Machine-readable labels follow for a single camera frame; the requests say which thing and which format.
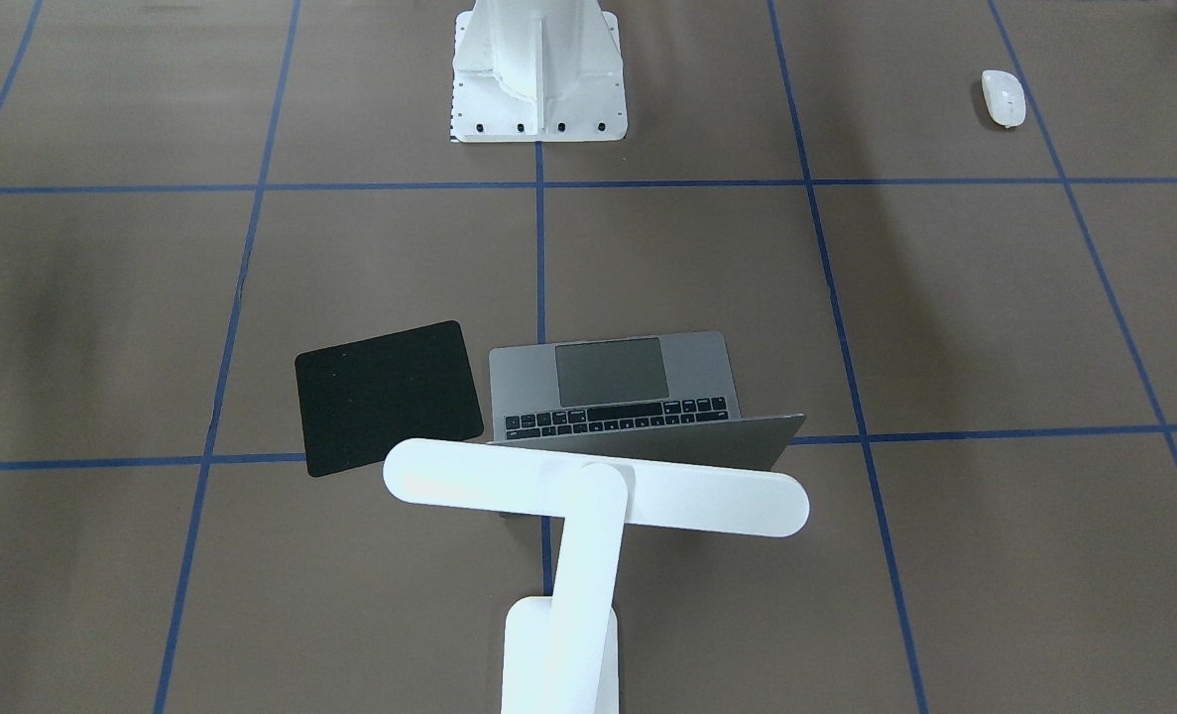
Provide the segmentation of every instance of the laptop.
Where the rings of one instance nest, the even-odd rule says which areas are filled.
[[[503,446],[769,471],[804,414],[744,418],[719,332],[490,352]]]

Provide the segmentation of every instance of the white t-shaped object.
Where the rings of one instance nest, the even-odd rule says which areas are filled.
[[[505,625],[501,714],[617,714],[611,598],[624,523],[784,538],[809,516],[784,474],[408,439],[385,460],[407,502],[566,520],[552,598],[524,598]]]

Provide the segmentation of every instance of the blue grid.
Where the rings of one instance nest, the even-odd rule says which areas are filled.
[[[0,113],[5,101],[11,93],[18,68],[25,59],[28,44],[36,24],[36,18],[42,9],[44,0],[34,0],[34,6],[28,15],[25,32],[20,40],[20,47],[15,51],[14,59],[5,76],[2,89],[0,91]],[[179,626],[184,605],[187,595],[187,585],[191,572],[192,558],[194,555],[195,539],[198,539],[199,521],[201,521],[205,493],[208,482],[208,474],[213,465],[271,465],[271,462],[301,462],[305,456],[299,452],[277,453],[233,453],[233,455],[218,455],[213,453],[217,442],[217,429],[221,420],[222,401],[226,392],[227,375],[230,374],[231,354],[233,354],[237,329],[239,326],[240,312],[242,311],[244,281],[248,276],[248,259],[252,256],[254,240],[257,236],[258,218],[261,215],[261,201],[267,192],[279,191],[434,191],[434,189],[520,189],[534,191],[537,198],[537,332],[538,341],[546,342],[545,325],[545,192],[547,189],[563,188],[701,188],[703,186],[802,186],[805,189],[806,199],[813,218],[816,240],[822,256],[822,266],[827,281],[830,308],[836,325],[839,340],[839,348],[845,365],[847,380],[847,392],[852,401],[856,416],[856,434],[834,435],[803,435],[791,441],[792,446],[816,446],[833,443],[856,443],[860,446],[862,458],[865,461],[865,471],[870,480],[871,494],[877,512],[879,536],[883,540],[884,556],[887,565],[889,578],[891,578],[892,595],[897,602],[897,615],[902,629],[902,638],[905,646],[906,656],[910,661],[910,676],[915,683],[915,692],[920,714],[927,713],[927,696],[923,686],[923,675],[918,665],[915,650],[913,635],[910,632],[910,615],[906,609],[904,589],[900,582],[900,574],[897,569],[896,553],[893,553],[891,541],[891,528],[889,528],[886,507],[883,502],[883,494],[878,487],[878,471],[875,467],[873,443],[891,442],[929,442],[929,441],[960,441],[960,439],[1051,439],[1051,438],[1078,438],[1079,435],[1104,435],[1104,434],[1162,434],[1173,459],[1177,469],[1177,443],[1173,435],[1177,434],[1177,423],[1171,423],[1162,411],[1158,398],[1148,372],[1144,368],[1136,340],[1124,320],[1124,313],[1119,306],[1115,289],[1110,285],[1108,272],[1100,261],[1098,249],[1092,241],[1091,232],[1088,229],[1085,218],[1073,195],[1073,186],[1077,185],[1177,185],[1177,176],[1069,176],[1060,162],[1059,154],[1056,153],[1055,141],[1051,140],[1040,108],[1037,107],[1029,79],[1024,75],[1018,54],[1010,40],[1004,20],[998,12],[996,0],[986,0],[992,20],[997,24],[998,32],[1004,40],[1006,53],[1012,60],[1017,75],[1023,82],[1024,94],[1029,105],[1036,114],[1038,128],[1042,131],[1046,148],[1049,149],[1051,162],[1055,165],[1056,176],[1005,176],[1005,178],[846,178],[846,180],[818,180],[811,175],[807,153],[804,144],[804,134],[800,126],[800,114],[796,105],[796,94],[792,91],[790,69],[784,52],[782,29],[777,19],[774,0],[765,0],[769,4],[770,20],[772,24],[773,41],[777,49],[779,72],[782,73],[784,93],[786,93],[787,106],[791,114],[791,125],[796,134],[796,149],[800,159],[802,178],[792,180],[585,180],[585,181],[546,181],[544,176],[544,148],[541,144],[534,145],[534,181],[351,181],[351,182],[267,182],[267,173],[271,167],[271,154],[274,151],[274,135],[279,125],[280,106],[282,105],[285,86],[288,78],[288,67],[293,58],[293,40],[297,35],[299,12],[301,12],[301,0],[293,0],[293,14],[290,18],[287,36],[282,60],[280,60],[279,84],[275,86],[274,104],[271,109],[270,124],[267,124],[266,145],[261,155],[261,171],[259,171],[257,182],[244,182],[244,185],[171,185],[171,186],[0,186],[0,194],[68,194],[68,193],[198,193],[198,192],[248,192],[253,194],[253,208],[248,216],[248,231],[245,234],[242,259],[237,279],[235,294],[231,303],[230,323],[227,325],[226,340],[222,351],[219,376],[217,376],[215,394],[213,394],[213,411],[211,423],[206,434],[204,452],[194,456],[159,456],[159,458],[71,458],[71,460],[36,460],[36,461],[0,461],[0,471],[61,471],[61,469],[107,469],[107,467],[135,467],[135,466],[199,466],[198,485],[193,499],[192,514],[188,525],[187,540],[181,560],[179,573],[179,586],[177,586],[173,613],[171,615],[169,633],[167,633],[166,652],[164,652],[160,679],[158,683],[154,710],[161,714],[166,706],[167,690],[169,690],[169,679],[173,667],[173,656],[179,640]],[[1042,428],[1042,429],[984,429],[984,431],[951,431],[951,433],[869,433],[865,426],[865,413],[862,411],[859,388],[857,388],[856,371],[853,368],[852,354],[847,347],[846,328],[843,322],[839,307],[838,288],[836,276],[830,267],[827,243],[822,226],[820,209],[816,198],[817,186],[964,186],[964,185],[1046,185],[1060,186],[1069,199],[1069,205],[1073,209],[1078,229],[1092,259],[1096,273],[1104,286],[1105,296],[1109,299],[1110,308],[1113,313],[1119,329],[1126,343],[1131,360],[1136,363],[1139,378],[1144,386],[1150,406],[1153,408],[1155,425],[1128,425],[1108,427],[1065,427],[1065,428]],[[552,569],[551,569],[551,520],[541,519],[541,546],[544,568],[544,592],[552,593]]]

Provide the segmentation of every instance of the brown floor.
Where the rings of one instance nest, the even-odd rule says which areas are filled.
[[[627,714],[1177,713],[1177,0],[774,1],[607,1],[541,149],[447,141],[467,0],[0,0],[0,714],[498,710],[538,520],[301,462],[294,354],[445,319],[484,414],[719,329],[810,416],[796,538],[629,529]]]

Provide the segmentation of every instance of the black object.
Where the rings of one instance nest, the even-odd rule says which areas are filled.
[[[548,415],[551,415],[553,427],[547,426],[548,421],[545,420],[545,416]],[[640,401],[616,403],[611,407],[587,407],[587,409],[571,409],[568,412],[505,416],[505,439],[511,441],[511,439],[534,439],[539,435],[600,433],[601,431],[611,433],[619,429],[692,425],[697,421],[719,421],[727,420],[727,418],[729,412],[724,396],[686,399],[686,401]],[[573,428],[565,426],[568,422],[573,425]]]
[[[403,439],[483,433],[460,322],[304,352],[293,365],[312,476],[384,461]]]

